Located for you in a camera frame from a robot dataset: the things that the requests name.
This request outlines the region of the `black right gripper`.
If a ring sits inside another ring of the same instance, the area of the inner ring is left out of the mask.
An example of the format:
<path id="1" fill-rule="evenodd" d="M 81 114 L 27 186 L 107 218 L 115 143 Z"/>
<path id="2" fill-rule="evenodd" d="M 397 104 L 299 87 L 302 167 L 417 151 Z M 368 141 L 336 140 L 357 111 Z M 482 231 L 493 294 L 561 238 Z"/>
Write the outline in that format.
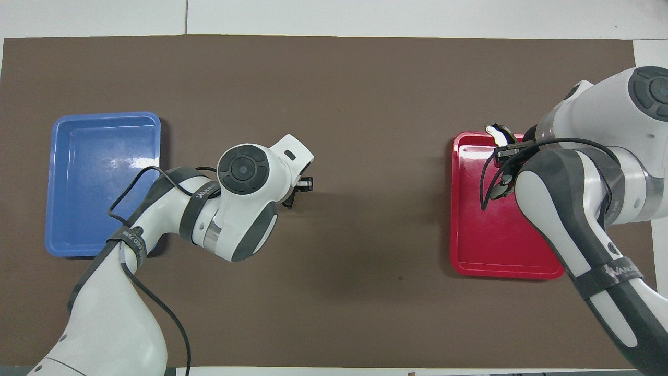
<path id="1" fill-rule="evenodd" d="M 511 185 L 515 181 L 522 166 L 536 153 L 537 143 L 530 140 L 494 148 L 494 164 L 500 172 L 500 185 Z"/>

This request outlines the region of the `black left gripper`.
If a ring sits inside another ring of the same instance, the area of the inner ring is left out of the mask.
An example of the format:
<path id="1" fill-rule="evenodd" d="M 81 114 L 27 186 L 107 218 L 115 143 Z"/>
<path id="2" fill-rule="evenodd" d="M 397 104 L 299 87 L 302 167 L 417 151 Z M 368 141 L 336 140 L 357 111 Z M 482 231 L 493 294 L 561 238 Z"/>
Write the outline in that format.
<path id="1" fill-rule="evenodd" d="M 282 206 L 287 209 L 292 209 L 297 193 L 310 192 L 314 190 L 313 178 L 301 177 L 296 185 L 289 192 L 285 200 L 282 201 Z"/>

